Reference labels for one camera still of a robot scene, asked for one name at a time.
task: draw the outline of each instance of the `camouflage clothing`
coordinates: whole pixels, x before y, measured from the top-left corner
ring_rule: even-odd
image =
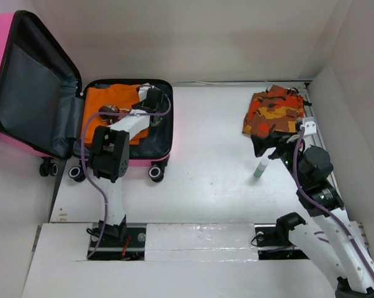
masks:
[[[304,117],[303,98],[297,91],[273,85],[270,91],[253,94],[243,133],[268,137],[270,132],[296,132],[296,120]]]

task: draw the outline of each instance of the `pink suitcase shell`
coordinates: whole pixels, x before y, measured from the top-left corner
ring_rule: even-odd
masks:
[[[86,89],[143,83],[161,89],[172,103],[171,85],[157,79],[102,79]],[[43,157],[42,176],[55,176],[52,159],[79,156],[86,89],[82,92],[78,69],[35,14],[0,14],[0,140]],[[130,165],[163,172],[172,136],[173,108],[140,145],[130,147]],[[156,170],[150,170],[151,178]]]

